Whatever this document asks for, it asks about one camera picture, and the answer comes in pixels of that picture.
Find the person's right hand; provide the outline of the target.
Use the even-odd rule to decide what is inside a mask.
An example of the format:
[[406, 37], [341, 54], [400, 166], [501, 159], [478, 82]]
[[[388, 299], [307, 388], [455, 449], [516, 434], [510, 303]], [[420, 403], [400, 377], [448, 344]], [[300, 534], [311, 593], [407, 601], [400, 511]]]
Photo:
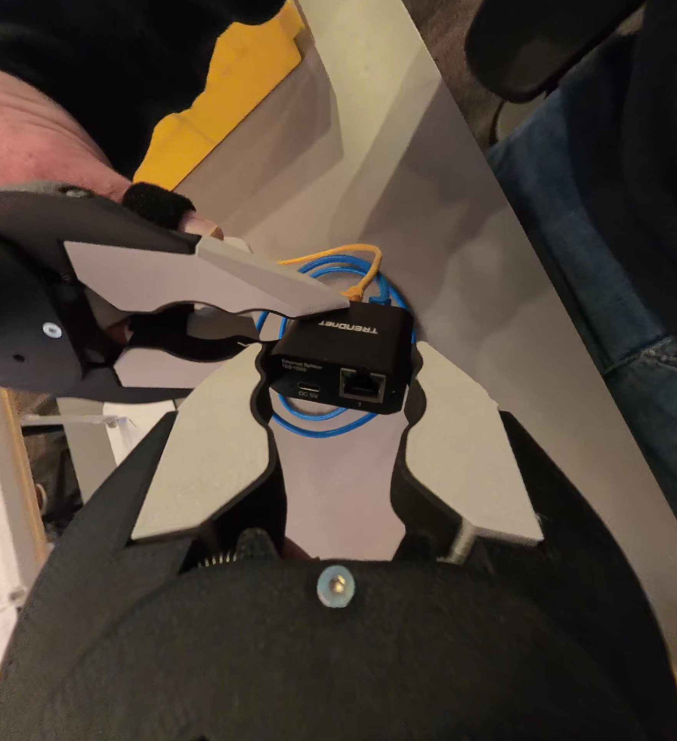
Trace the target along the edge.
[[155, 126], [205, 79], [200, 60], [126, 55], [0, 66], [0, 187], [56, 181], [123, 203]]

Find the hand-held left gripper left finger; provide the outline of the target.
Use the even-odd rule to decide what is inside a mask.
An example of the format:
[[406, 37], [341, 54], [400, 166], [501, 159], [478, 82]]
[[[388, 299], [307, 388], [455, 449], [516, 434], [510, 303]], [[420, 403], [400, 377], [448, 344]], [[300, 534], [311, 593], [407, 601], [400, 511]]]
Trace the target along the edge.
[[211, 530], [233, 545], [243, 530], [285, 538], [287, 496], [262, 367], [266, 345], [224, 362], [181, 404], [131, 532], [134, 542]]

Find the person's leg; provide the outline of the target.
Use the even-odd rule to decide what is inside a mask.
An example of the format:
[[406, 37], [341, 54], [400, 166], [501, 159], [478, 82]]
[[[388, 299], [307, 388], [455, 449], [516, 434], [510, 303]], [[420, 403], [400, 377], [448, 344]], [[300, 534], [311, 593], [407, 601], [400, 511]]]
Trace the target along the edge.
[[677, 518], [677, 335], [617, 257], [650, 246], [617, 154], [635, 40], [603, 43], [486, 159]]

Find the yellow plastic bin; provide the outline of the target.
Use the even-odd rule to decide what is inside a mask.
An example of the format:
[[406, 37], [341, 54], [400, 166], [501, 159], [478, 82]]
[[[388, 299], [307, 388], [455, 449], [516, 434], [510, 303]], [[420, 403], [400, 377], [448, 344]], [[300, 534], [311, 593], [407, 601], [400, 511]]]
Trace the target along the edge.
[[232, 24], [215, 44], [204, 90], [158, 123], [133, 181], [175, 190], [299, 66], [304, 30], [295, 2], [264, 24]]

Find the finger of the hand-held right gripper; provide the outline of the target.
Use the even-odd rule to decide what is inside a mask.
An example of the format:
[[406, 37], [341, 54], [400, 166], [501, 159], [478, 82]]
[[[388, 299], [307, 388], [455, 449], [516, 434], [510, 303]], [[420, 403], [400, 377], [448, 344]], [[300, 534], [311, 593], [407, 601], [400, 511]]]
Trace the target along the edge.
[[203, 237], [194, 254], [83, 242], [64, 246], [80, 282], [131, 313], [189, 302], [232, 314], [262, 310], [299, 318], [350, 304], [332, 287], [214, 237]]
[[225, 361], [259, 344], [256, 315], [176, 304], [130, 316], [127, 343], [115, 361], [122, 386], [190, 390]]

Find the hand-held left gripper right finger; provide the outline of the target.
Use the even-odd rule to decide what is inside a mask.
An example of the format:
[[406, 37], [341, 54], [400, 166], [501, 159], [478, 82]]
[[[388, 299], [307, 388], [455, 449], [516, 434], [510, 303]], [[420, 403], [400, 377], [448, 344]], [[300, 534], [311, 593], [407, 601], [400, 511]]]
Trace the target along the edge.
[[543, 533], [499, 405], [427, 342], [411, 352], [390, 504], [402, 548], [536, 545]]

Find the black ethernet splitter box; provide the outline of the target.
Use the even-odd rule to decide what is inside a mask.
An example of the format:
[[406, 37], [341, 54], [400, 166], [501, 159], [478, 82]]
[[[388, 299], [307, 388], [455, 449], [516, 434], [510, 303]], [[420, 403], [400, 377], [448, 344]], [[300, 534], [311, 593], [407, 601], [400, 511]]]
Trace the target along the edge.
[[353, 302], [291, 321], [265, 365], [283, 397], [389, 415], [402, 409], [412, 346], [408, 310]]

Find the person's right forearm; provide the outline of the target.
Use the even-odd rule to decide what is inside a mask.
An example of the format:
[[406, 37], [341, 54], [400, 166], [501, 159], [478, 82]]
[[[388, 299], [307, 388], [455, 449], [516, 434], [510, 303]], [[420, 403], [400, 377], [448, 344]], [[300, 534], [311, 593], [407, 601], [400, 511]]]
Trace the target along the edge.
[[44, 93], [132, 176], [153, 131], [206, 85], [234, 23], [269, 22], [278, 1], [0, 1], [0, 71]]

